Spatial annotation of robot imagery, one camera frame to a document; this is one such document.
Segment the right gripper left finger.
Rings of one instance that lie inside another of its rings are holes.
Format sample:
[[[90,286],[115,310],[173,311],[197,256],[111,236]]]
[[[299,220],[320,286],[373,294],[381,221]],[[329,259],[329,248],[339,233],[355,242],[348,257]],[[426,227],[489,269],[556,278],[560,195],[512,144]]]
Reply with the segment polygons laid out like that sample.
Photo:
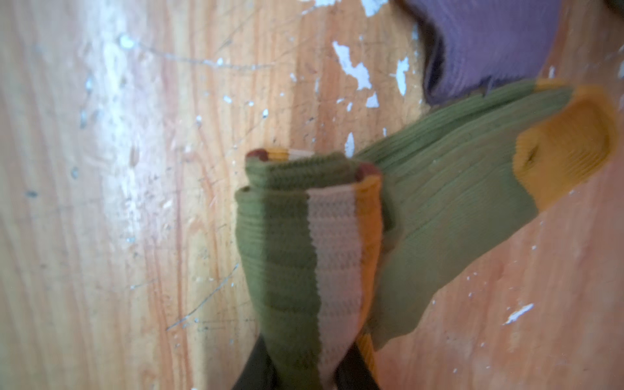
[[[277,388],[278,375],[275,365],[267,352],[264,338],[259,336],[232,390],[275,390]]]

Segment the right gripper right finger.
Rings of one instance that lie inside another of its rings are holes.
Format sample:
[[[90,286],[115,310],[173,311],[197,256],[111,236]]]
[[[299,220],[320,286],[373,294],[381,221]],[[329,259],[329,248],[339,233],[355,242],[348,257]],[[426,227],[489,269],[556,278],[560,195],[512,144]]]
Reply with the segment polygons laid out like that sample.
[[[352,344],[336,369],[338,390],[380,390],[356,344]]]

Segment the purple sock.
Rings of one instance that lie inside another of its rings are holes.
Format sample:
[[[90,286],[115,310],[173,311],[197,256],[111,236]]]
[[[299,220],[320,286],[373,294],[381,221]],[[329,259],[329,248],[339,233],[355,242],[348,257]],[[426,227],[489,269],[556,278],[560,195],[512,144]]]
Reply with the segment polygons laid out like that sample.
[[[561,2],[408,1],[432,34],[423,78],[430,105],[538,75],[558,29]]]

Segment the green striped sock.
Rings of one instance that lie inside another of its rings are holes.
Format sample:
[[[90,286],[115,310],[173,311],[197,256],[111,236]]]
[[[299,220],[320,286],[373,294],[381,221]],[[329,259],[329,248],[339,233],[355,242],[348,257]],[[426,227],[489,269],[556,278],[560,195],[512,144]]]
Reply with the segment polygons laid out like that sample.
[[[519,81],[438,108],[353,157],[255,149],[237,248],[277,389],[337,389],[433,296],[608,162],[617,115],[596,87]]]

